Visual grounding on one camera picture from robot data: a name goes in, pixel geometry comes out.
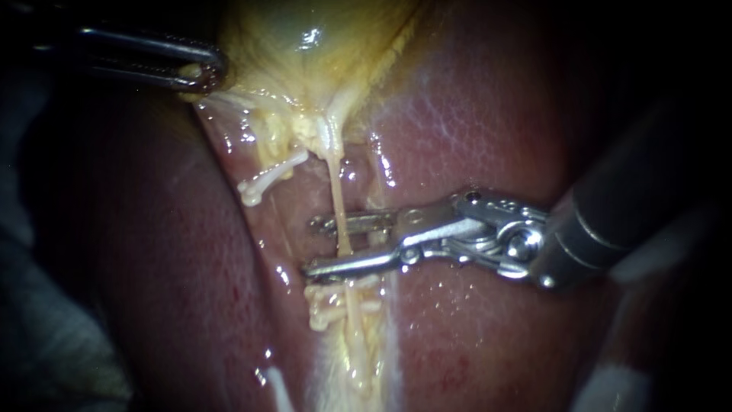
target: yellow fat tissue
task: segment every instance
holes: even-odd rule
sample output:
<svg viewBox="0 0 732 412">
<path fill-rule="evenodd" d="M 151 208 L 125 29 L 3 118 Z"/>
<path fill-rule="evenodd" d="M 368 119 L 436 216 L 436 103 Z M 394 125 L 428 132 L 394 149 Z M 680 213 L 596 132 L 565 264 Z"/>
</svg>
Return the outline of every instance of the yellow fat tissue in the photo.
<svg viewBox="0 0 732 412">
<path fill-rule="evenodd" d="M 339 180 L 344 123 L 379 85 L 413 35 L 415 1 L 315 0 L 233 2 L 219 45 L 230 58 L 233 85 L 212 98 L 248 116 L 261 172 L 238 189 L 247 206 L 293 174 L 308 154 L 328 165 L 339 255 L 352 253 Z M 385 365 L 388 316 L 384 278 L 309 285 L 310 327 L 323 334 L 318 411 L 383 410 L 390 396 Z"/>
</svg>

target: surgical clip applier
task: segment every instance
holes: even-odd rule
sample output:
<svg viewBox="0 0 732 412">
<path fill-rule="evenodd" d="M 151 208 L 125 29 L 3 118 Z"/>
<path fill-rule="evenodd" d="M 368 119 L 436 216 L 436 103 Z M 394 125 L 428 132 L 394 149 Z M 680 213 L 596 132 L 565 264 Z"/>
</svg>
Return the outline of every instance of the surgical clip applier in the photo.
<svg viewBox="0 0 732 412">
<path fill-rule="evenodd" d="M 524 278 L 542 244 L 546 214 L 489 190 L 472 189 L 421 208 L 347 215 L 350 234 L 384 230 L 386 243 L 339 258 L 317 258 L 303 274 L 315 282 L 337 282 L 411 266 L 422 259 L 448 258 Z M 317 216 L 310 226 L 332 234 L 332 217 Z"/>
</svg>

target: laparoscopic instrument shaft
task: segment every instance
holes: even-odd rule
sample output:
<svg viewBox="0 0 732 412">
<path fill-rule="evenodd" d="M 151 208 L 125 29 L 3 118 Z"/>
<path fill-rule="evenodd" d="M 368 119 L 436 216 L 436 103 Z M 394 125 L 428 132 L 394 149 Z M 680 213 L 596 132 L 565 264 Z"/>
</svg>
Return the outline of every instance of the laparoscopic instrument shaft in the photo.
<svg viewBox="0 0 732 412">
<path fill-rule="evenodd" d="M 695 122 L 688 104 L 657 102 L 569 190 L 529 269 L 540 287 L 560 290 L 602 273 L 694 200 Z"/>
</svg>

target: white tissue strand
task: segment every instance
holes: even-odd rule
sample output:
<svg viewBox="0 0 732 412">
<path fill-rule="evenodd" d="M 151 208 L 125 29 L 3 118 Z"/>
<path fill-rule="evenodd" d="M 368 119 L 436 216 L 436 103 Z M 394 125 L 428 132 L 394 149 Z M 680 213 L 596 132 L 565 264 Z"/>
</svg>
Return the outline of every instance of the white tissue strand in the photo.
<svg viewBox="0 0 732 412">
<path fill-rule="evenodd" d="M 242 203 L 246 207 L 251 207 L 262 202 L 262 193 L 273 183 L 277 182 L 284 174 L 290 172 L 292 168 L 305 162 L 307 157 L 307 150 L 300 149 L 294 152 L 284 162 L 260 172 L 252 180 L 242 180 L 236 186 L 236 189 L 242 195 Z"/>
</svg>

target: metal clip applier jaw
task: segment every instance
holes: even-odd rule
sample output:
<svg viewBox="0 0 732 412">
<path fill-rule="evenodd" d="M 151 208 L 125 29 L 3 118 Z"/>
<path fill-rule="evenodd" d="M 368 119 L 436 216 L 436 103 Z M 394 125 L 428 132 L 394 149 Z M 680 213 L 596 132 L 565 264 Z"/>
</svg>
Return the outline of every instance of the metal clip applier jaw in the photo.
<svg viewBox="0 0 732 412">
<path fill-rule="evenodd" d="M 314 259 L 302 272 L 314 282 L 338 282 L 423 259 L 448 258 L 523 279 L 543 244 L 546 216 L 488 189 L 471 189 L 421 208 L 347 214 L 349 234 L 383 230 L 388 241 L 350 256 Z M 310 226 L 319 234 L 332 235 L 336 230 L 328 216 L 314 217 Z"/>
</svg>

